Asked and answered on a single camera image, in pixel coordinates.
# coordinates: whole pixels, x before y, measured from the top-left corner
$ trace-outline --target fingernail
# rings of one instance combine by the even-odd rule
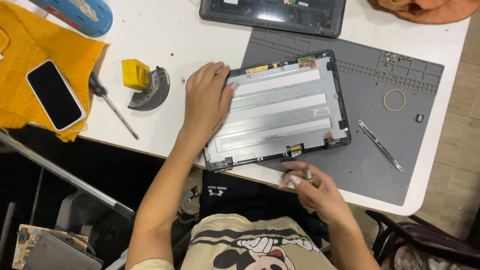
[[[238,82],[234,82],[232,84],[232,90],[235,91],[235,89],[237,89],[237,86],[239,86],[239,83]]]
[[[290,180],[295,184],[295,185],[300,185],[300,178],[298,176],[295,176],[295,175],[291,175],[290,176]]]

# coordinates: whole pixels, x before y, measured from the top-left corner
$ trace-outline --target white table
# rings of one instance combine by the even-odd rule
[[[198,15],[199,8],[188,0],[105,2],[112,9],[114,22],[110,31],[98,38],[111,43],[99,78],[140,140],[132,137],[110,107],[98,97],[92,101],[88,131],[82,132],[81,136],[167,157],[183,123],[185,85],[181,77],[188,78],[210,61],[223,61],[232,69],[240,68],[251,28],[203,21]],[[70,28],[51,15],[47,18]],[[422,205],[469,20],[448,25],[420,25],[374,10],[366,0],[347,1],[340,38],[445,66],[404,205],[341,190],[348,203],[397,215],[413,214]],[[133,90],[123,86],[121,61],[132,58],[151,69],[157,65],[164,67],[170,75],[168,98],[155,110],[143,112],[127,108]],[[201,155],[195,164],[204,166]],[[239,166],[229,173],[274,185],[280,183],[282,175],[282,172],[256,164]]]

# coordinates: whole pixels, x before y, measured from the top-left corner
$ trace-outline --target smartphone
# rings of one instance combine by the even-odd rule
[[[80,100],[52,60],[29,71],[26,78],[56,130],[67,130],[85,119],[87,114]]]

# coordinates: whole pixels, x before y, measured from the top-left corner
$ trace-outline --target wrist tattoo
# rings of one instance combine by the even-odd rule
[[[220,121],[222,121],[222,119],[223,119],[223,116],[220,117],[220,120],[218,120],[218,122],[217,122],[216,125],[212,128],[212,130],[215,130],[215,129],[216,129],[216,127],[218,126],[218,124],[220,124]]]

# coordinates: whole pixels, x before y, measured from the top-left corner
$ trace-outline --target hand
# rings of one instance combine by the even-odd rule
[[[355,219],[336,187],[333,179],[323,171],[310,164],[313,185],[303,178],[308,163],[291,161],[282,163],[282,166],[292,171],[282,179],[280,188],[285,188],[291,181],[298,192],[301,205],[307,210],[316,211],[321,220],[331,225],[348,225]]]
[[[229,72],[230,67],[223,62],[211,62],[194,72],[187,81],[185,120],[177,141],[195,151],[195,155],[227,116],[233,91],[238,86],[238,82],[234,82],[223,88]]]

